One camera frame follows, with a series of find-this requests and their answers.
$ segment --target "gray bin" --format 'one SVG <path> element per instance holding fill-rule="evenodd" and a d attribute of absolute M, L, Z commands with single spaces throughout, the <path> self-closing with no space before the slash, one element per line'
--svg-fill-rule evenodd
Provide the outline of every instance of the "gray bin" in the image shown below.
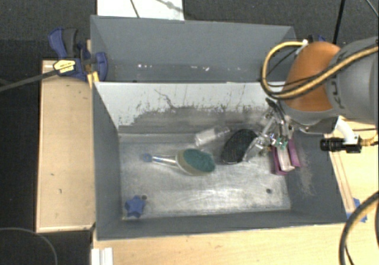
<path fill-rule="evenodd" d="M 107 82 L 95 83 L 93 91 L 99 240 L 346 220 L 319 136 L 295 134 L 303 166 L 287 176 L 272 174 L 270 155 L 253 163 L 221 164 L 227 138 L 206 147 L 217 164 L 207 176 L 187 176 L 140 159 L 144 152 L 173 154 L 193 147 L 195 133 L 215 125 L 232 132 L 254 127 L 266 109 L 256 81 L 262 60 L 287 38 L 294 39 L 289 27 L 92 17 L 92 51 L 105 51 L 114 65 Z M 148 47 L 154 40 L 159 47 Z M 225 49 L 234 54 L 220 56 Z M 159 68 L 144 73 L 139 62 Z M 274 75 L 276 80 L 282 80 L 289 64 Z M 235 67 L 240 69 L 229 80 L 228 71 Z M 139 219 L 128 218 L 124 209 L 134 195 L 147 196 Z"/>

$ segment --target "blue clamp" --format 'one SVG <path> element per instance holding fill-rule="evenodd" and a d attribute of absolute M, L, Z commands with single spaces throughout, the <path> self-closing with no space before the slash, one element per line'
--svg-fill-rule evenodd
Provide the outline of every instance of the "blue clamp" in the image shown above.
<path fill-rule="evenodd" d="M 69 59 L 69 68 L 66 64 L 58 64 L 64 66 L 62 70 L 57 70 L 59 76 L 70 76 L 82 81 L 87 80 L 85 66 L 91 65 L 92 71 L 97 71 L 99 80 L 104 81 L 108 72 L 108 61 L 105 53 L 100 52 L 91 57 L 90 52 L 84 43 L 75 43 L 77 30 L 74 28 L 64 29 L 62 27 L 55 28 L 49 35 L 50 47 L 56 52 L 59 60 Z"/>
<path fill-rule="evenodd" d="M 135 216 L 139 218 L 143 212 L 143 208 L 146 202 L 138 196 L 134 196 L 133 199 L 127 200 L 125 203 L 125 209 L 127 210 L 127 216 Z"/>

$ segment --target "brush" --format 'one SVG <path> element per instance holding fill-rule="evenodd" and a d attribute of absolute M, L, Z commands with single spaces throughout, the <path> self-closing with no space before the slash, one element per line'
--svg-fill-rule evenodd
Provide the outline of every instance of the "brush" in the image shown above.
<path fill-rule="evenodd" d="M 178 167 L 192 176 L 201 176 L 216 168 L 211 154 L 194 148 L 180 150 L 176 156 L 155 156 L 146 153 L 142 155 L 142 160 L 169 167 Z"/>

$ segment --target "blue tape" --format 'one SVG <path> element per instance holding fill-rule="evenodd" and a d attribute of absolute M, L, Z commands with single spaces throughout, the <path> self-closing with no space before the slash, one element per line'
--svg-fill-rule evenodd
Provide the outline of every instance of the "blue tape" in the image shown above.
<path fill-rule="evenodd" d="M 356 199 L 356 198 L 353 198 L 353 201 L 354 201 L 354 205 L 355 205 L 355 207 L 359 207 L 360 206 L 360 204 L 361 204 L 361 201 L 359 201 L 359 199 Z M 348 212 L 348 213 L 346 213 L 346 216 L 349 218 L 350 216 L 351 216 L 351 212 Z M 366 221 L 367 221 L 367 216 L 364 216 L 362 219 L 361 219 L 361 222 L 362 223 L 366 223 Z"/>

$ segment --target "yellow cable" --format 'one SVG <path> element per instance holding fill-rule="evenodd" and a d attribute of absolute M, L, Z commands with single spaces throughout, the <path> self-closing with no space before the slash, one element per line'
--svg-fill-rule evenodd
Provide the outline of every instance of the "yellow cable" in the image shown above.
<path fill-rule="evenodd" d="M 349 56 L 348 58 L 346 58 L 345 60 L 341 61 L 340 63 L 336 64 L 330 70 L 324 72 L 322 75 L 315 78 L 311 82 L 306 83 L 304 85 L 300 85 L 297 89 L 295 89 L 291 92 L 275 92 L 272 89 L 270 89 L 268 82 L 266 80 L 266 73 L 267 73 L 267 66 L 268 66 L 269 60 L 272 57 L 272 55 L 274 53 L 276 53 L 278 50 L 283 49 L 284 47 L 302 46 L 302 45 L 303 45 L 302 42 L 297 42 L 297 41 L 284 42 L 284 43 L 281 43 L 281 44 L 277 45 L 276 47 L 274 47 L 266 56 L 266 59 L 264 61 L 263 67 L 262 67 L 262 86 L 265 88 L 265 90 L 267 92 L 275 95 L 275 97 L 277 99 L 285 99 L 285 98 L 292 98 L 292 97 L 299 96 L 302 93 L 304 93 L 305 91 L 307 91 L 307 90 L 315 87 L 316 85 L 320 84 L 325 79 L 327 79 L 329 76 L 333 75 L 338 70 L 340 70 L 340 69 L 344 68 L 346 65 L 350 64 L 352 61 L 360 59 L 360 58 L 365 57 L 365 56 L 369 56 L 370 54 L 373 54 L 376 51 L 378 51 L 378 47 L 375 46 L 375 47 L 371 47 L 370 49 L 363 50 L 363 51 L 360 51 L 359 53 L 353 54 L 353 55 Z"/>
<path fill-rule="evenodd" d="M 371 144 L 373 144 L 377 140 L 377 138 L 378 138 L 378 134 L 376 134 L 372 138 L 362 139 L 361 145 L 362 146 L 371 146 Z"/>

